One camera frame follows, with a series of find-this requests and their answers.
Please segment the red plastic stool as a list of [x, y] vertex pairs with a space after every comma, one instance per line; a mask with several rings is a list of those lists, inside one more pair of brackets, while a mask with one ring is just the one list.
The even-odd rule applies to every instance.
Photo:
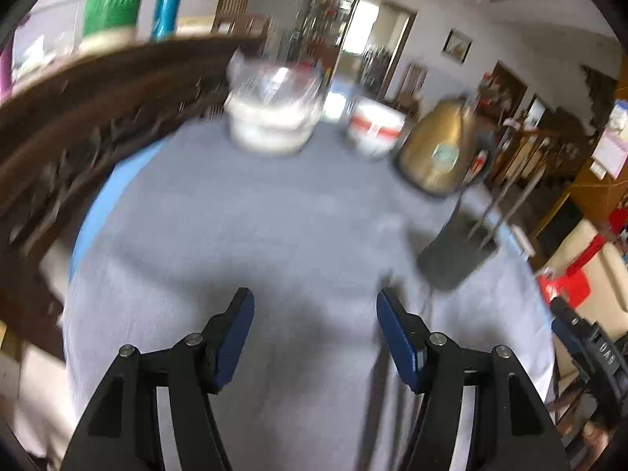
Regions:
[[535, 275], [541, 296], [547, 305], [550, 305], [556, 298], [561, 298], [571, 309], [578, 309], [589, 298], [591, 286], [583, 268], [592, 261], [606, 242], [604, 237], [596, 235], [588, 247], [562, 272], [545, 268]]

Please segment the grey refrigerator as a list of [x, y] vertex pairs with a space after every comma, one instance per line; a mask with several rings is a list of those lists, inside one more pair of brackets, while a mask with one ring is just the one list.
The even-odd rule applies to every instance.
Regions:
[[248, 0], [248, 14], [269, 19], [264, 55], [268, 60], [294, 62], [311, 0]]

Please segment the white pot with bagged bowl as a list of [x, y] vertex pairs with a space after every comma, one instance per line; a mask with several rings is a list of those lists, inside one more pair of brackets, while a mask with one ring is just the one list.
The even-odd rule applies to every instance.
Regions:
[[323, 114], [323, 74], [318, 68], [245, 57], [228, 64], [224, 111], [232, 141], [265, 155], [299, 152]]

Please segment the green thermos flask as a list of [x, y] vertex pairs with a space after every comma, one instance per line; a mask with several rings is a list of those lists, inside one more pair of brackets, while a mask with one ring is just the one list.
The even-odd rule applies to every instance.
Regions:
[[86, 0], [79, 54], [122, 49], [135, 41], [142, 0]]

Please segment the framed wall picture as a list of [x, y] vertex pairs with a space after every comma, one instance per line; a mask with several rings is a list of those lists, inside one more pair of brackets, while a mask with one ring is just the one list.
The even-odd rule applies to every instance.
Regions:
[[472, 43], [473, 40], [470, 37], [456, 29], [451, 29], [445, 40], [442, 54], [451, 58], [453, 61], [463, 64], [468, 56], [469, 50], [471, 50]]

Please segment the red white stacked bowls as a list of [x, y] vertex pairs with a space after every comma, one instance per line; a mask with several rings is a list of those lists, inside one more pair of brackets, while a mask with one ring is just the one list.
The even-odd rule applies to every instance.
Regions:
[[362, 154], [381, 157], [396, 146], [405, 127], [405, 115], [376, 100], [365, 97], [353, 102], [347, 137]]

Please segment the grey table cloth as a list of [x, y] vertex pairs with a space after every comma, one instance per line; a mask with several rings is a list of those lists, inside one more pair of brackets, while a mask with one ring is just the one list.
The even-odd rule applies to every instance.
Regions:
[[455, 205], [364, 159], [330, 124], [278, 157], [237, 148], [222, 121], [187, 123], [119, 166], [81, 225], [63, 314], [77, 410], [122, 345], [167, 349], [239, 287], [256, 313], [212, 401], [235, 469], [397, 466], [418, 401], [381, 340], [384, 287], [464, 348], [508, 345], [546, 396], [555, 352], [523, 258], [501, 246], [452, 292], [418, 273]]

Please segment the wooden chair at wall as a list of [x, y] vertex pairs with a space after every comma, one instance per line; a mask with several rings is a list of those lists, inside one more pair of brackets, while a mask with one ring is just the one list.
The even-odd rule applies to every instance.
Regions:
[[395, 108], [412, 108], [418, 102], [418, 93], [423, 88], [428, 68], [422, 64], [411, 62], [405, 69], [396, 96], [393, 100]]

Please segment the wall calendar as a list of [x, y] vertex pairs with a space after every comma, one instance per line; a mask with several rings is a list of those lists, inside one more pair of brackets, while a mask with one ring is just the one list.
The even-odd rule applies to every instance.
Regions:
[[590, 171], [601, 180], [607, 174], [616, 180], [624, 168], [628, 156], [627, 122], [627, 101], [616, 100], [592, 154]]

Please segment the grey perforated utensil holder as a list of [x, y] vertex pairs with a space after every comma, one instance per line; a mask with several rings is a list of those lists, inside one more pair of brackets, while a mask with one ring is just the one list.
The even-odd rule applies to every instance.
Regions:
[[458, 203], [438, 236], [418, 254], [418, 271], [431, 287], [455, 290], [498, 251], [486, 226], [473, 231], [476, 223]]

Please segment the brass electric kettle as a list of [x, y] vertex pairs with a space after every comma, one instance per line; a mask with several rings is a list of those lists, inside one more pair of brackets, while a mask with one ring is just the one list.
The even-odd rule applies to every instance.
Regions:
[[401, 179], [434, 198], [483, 182], [496, 159], [493, 135], [481, 129], [464, 97], [445, 98], [418, 120], [393, 155]]

